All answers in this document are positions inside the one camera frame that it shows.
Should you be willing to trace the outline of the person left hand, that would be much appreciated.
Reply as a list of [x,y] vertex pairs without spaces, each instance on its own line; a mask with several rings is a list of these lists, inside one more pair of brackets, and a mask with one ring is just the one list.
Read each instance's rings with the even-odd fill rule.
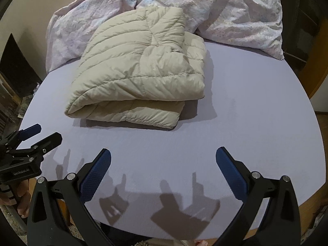
[[21,218],[27,218],[30,210],[31,194],[29,192],[29,180],[9,185],[12,193],[16,196],[10,199],[8,192],[1,190],[1,205],[17,205],[17,213]]

